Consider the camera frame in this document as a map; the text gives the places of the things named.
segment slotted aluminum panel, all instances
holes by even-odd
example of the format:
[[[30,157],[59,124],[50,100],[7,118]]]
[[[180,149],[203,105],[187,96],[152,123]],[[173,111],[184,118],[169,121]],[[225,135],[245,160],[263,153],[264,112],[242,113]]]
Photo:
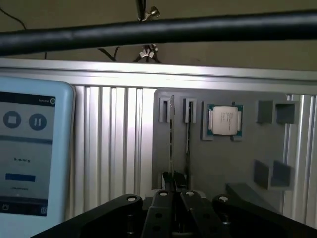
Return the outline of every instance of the slotted aluminum panel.
[[[155,89],[75,89],[68,217],[123,194],[144,197],[152,176]]]
[[[0,59],[0,75],[65,81],[76,88],[67,218],[124,193],[152,189],[153,99],[157,88],[289,94],[298,125],[285,130],[284,161],[296,171],[285,216],[317,228],[317,73],[176,65]]]

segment tablet screen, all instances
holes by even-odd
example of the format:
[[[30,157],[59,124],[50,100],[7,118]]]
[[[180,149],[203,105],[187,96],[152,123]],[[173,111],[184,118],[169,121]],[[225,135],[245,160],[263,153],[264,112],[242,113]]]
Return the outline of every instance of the tablet screen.
[[[46,216],[55,97],[0,92],[0,212]]]

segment black hose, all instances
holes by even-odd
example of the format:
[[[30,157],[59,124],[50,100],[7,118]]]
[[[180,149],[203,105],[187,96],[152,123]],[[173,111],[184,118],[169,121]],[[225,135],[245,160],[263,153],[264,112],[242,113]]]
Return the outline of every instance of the black hose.
[[[0,56],[167,42],[317,39],[317,11],[266,13],[0,33]]]

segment gray slot holder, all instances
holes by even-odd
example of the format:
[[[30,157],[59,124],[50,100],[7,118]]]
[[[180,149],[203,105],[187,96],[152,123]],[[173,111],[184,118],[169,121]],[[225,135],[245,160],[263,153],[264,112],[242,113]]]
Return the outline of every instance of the gray slot holder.
[[[166,120],[164,119],[164,103],[167,103],[166,107]],[[170,123],[170,97],[159,98],[159,122],[161,123]]]
[[[298,112],[297,101],[258,101],[257,123],[296,124]]]
[[[192,113],[189,115],[189,104],[192,103]],[[189,117],[191,116],[191,123],[196,123],[196,111],[197,111],[197,99],[184,98],[184,123],[189,123]]]
[[[254,161],[253,182],[266,190],[292,190],[294,169],[283,162],[274,160],[270,166],[259,160]]]

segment beige wall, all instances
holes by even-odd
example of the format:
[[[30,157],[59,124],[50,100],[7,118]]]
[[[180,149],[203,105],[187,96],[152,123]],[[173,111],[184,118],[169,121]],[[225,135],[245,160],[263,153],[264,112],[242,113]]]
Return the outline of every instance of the beige wall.
[[[2,0],[0,5],[29,29],[133,21],[134,0]],[[317,8],[316,0],[148,0],[161,18],[257,13]],[[21,26],[0,13],[0,31]],[[167,64],[317,70],[317,41],[158,44]],[[107,48],[113,53],[114,48]],[[120,48],[118,60],[131,62],[140,46]],[[18,56],[42,59],[44,54]],[[109,61],[96,49],[49,52],[48,59]]]

